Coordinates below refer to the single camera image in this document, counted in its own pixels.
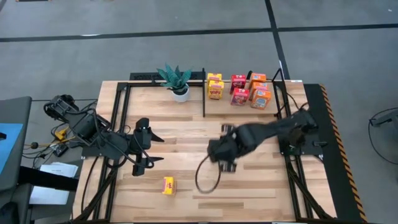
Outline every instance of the wooden tabletop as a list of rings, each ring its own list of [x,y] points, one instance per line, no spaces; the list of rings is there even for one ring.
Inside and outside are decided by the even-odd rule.
[[[110,120],[118,81],[105,81],[99,93],[97,113]],[[302,82],[287,81],[287,91],[301,106],[307,101]],[[161,87],[132,88],[126,124],[134,128],[141,117],[165,143],[153,142],[150,156],[164,157],[143,176],[133,177],[132,164],[119,169],[113,202],[112,222],[266,222],[293,221],[284,158],[279,154],[277,138],[265,140],[254,152],[239,158],[236,173],[221,175],[218,188],[201,194],[194,177],[199,162],[206,156],[209,139],[219,138],[223,123],[243,124],[250,121],[270,122],[273,116],[202,116],[202,89],[191,87],[191,98],[174,102],[171,92]],[[124,92],[119,105],[120,121]],[[327,213],[336,216],[323,164],[313,156],[302,156],[309,191]],[[81,198],[93,158],[83,163],[76,192],[73,214],[80,214]],[[103,159],[98,159],[91,175],[85,206],[97,191]],[[218,168],[206,161],[199,173],[199,184],[210,188],[216,181]],[[163,177],[177,180],[175,196],[162,195]],[[305,217],[302,194],[297,189],[302,216]],[[104,217],[108,193],[101,204]]]

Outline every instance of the concrete floor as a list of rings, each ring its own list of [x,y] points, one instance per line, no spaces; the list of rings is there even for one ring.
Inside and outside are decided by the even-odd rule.
[[[398,23],[394,0],[271,3],[278,27]],[[0,12],[0,37],[259,27],[270,27],[262,0],[8,0]],[[372,150],[366,128],[374,113],[397,106],[398,29],[279,35],[291,79],[323,83],[328,90],[368,220],[396,223],[398,167]],[[154,72],[165,62],[226,75],[248,70],[273,74],[279,67],[270,32],[3,42],[0,58],[0,99],[29,95],[48,100],[64,93],[81,100],[97,98],[103,80],[126,80],[130,72]],[[32,104],[26,142],[51,140],[49,132],[57,122],[44,114],[43,104]],[[393,161],[398,161],[396,134],[389,124],[372,130],[376,147]],[[70,150],[59,160],[79,158],[79,150]]]

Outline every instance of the orange snack box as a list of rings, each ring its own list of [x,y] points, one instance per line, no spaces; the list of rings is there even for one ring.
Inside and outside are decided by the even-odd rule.
[[[231,105],[244,106],[249,98],[249,94],[249,90],[235,88],[231,97]]]
[[[207,85],[210,85],[210,80],[221,81],[222,74],[207,73]]]
[[[253,94],[255,90],[264,90],[264,91],[268,91],[268,83],[259,83],[259,82],[254,82],[253,86],[251,87],[251,91],[250,91],[250,97],[249,100],[253,99]]]
[[[223,96],[224,82],[210,80],[208,87],[208,96],[210,99],[219,100]]]
[[[231,76],[231,89],[229,90],[229,94],[234,92],[235,88],[244,88],[246,84],[246,76],[245,75],[232,75]]]
[[[270,91],[256,90],[254,91],[251,107],[264,110],[270,100],[271,100]]]
[[[164,177],[163,178],[163,191],[164,195],[175,195],[175,191],[177,189],[177,182],[173,177]]]
[[[266,74],[260,74],[260,73],[253,72],[250,76],[249,90],[251,90],[251,87],[253,86],[254,82],[266,82],[266,81],[267,81]]]

